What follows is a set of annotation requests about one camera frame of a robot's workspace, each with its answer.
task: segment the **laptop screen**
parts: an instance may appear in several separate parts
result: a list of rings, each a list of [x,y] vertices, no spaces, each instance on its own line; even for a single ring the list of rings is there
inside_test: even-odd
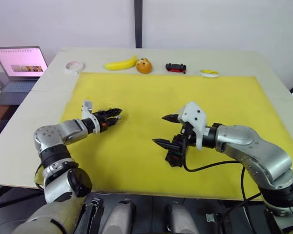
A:
[[[0,64],[9,77],[41,77],[47,69],[39,47],[0,47]]]

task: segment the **yellow foam mat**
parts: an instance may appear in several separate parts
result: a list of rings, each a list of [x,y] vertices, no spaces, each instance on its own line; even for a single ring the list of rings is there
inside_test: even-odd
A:
[[[241,199],[242,165],[225,164],[189,173],[170,167],[167,151],[152,138],[172,140],[182,125],[162,120],[190,101],[206,112],[208,125],[247,125],[283,148],[293,160],[293,141],[255,77],[118,75],[83,73],[62,121],[81,118],[84,99],[93,109],[121,108],[122,119],[108,131],[68,146],[96,191]],[[188,150],[189,168],[230,160],[214,149]],[[258,188],[246,173],[247,196]]]

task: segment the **toy car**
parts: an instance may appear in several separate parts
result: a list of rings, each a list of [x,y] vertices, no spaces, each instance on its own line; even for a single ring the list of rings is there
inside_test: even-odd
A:
[[[166,70],[169,72],[183,72],[184,74],[186,73],[187,67],[185,65],[181,64],[171,64],[167,63],[166,64]]]

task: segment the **white tabletop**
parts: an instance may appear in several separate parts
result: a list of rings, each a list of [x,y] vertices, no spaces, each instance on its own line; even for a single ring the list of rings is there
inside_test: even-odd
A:
[[[293,97],[256,52],[63,48],[0,134],[0,184],[35,187],[34,173],[40,160],[33,133],[38,127],[57,124],[62,117],[79,77],[65,72],[68,62],[79,60],[85,64],[85,72],[106,73],[111,71],[103,68],[105,63],[126,60],[134,54],[152,62],[153,74],[168,74],[165,64],[171,62],[187,65],[186,75],[209,69],[225,76],[255,76],[293,139]],[[114,73],[138,74],[134,67]]]

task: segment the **banana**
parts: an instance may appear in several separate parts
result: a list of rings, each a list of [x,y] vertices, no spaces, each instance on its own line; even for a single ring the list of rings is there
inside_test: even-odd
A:
[[[104,68],[110,71],[128,69],[136,65],[137,57],[134,55],[131,59],[120,62],[111,62],[104,65]]]

